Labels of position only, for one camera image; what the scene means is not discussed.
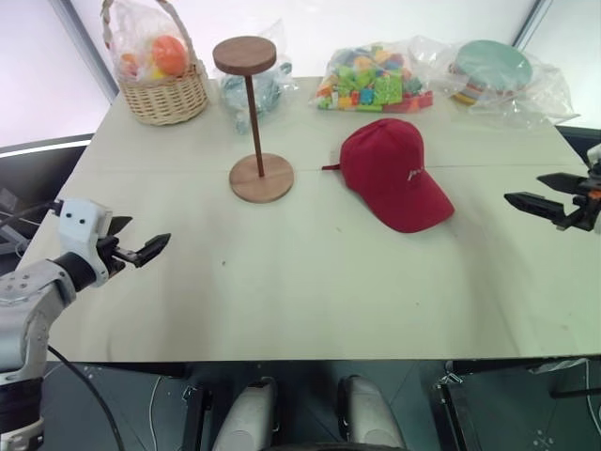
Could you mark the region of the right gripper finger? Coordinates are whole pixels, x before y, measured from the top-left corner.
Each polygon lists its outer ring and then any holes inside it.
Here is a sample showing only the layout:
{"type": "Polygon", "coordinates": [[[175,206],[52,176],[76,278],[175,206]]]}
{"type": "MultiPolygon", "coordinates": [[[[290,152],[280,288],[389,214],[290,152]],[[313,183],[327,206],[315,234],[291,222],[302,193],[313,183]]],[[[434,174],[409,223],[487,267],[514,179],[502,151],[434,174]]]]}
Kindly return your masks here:
{"type": "Polygon", "coordinates": [[[581,194],[582,189],[580,185],[587,180],[584,177],[564,172],[545,174],[536,179],[550,189],[565,194],[581,194]]]}
{"type": "Polygon", "coordinates": [[[573,226],[575,224],[574,217],[565,214],[562,203],[527,192],[508,193],[503,197],[517,210],[547,219],[555,226],[573,226]]]}

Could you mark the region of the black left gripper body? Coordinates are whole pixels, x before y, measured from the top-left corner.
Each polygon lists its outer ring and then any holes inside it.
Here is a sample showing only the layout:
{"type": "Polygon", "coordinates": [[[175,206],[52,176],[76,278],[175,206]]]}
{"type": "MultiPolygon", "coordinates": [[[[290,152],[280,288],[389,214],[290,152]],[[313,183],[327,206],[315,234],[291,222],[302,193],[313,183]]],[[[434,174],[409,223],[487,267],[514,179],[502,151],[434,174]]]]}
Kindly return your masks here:
{"type": "Polygon", "coordinates": [[[100,260],[107,270],[107,277],[111,278],[121,272],[127,264],[134,264],[133,251],[123,250],[119,247],[119,238],[107,236],[97,243],[100,260]]]}

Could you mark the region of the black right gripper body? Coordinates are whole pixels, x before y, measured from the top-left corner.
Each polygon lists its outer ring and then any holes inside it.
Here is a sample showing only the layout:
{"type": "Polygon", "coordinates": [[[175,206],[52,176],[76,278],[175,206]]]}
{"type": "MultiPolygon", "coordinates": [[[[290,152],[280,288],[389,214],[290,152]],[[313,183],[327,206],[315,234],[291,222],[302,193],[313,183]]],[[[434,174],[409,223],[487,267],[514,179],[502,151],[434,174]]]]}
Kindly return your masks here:
{"type": "Polygon", "coordinates": [[[578,208],[565,215],[557,228],[561,231],[570,227],[592,231],[600,214],[600,162],[592,164],[587,178],[571,174],[565,176],[563,191],[574,196],[573,204],[578,208]]]}

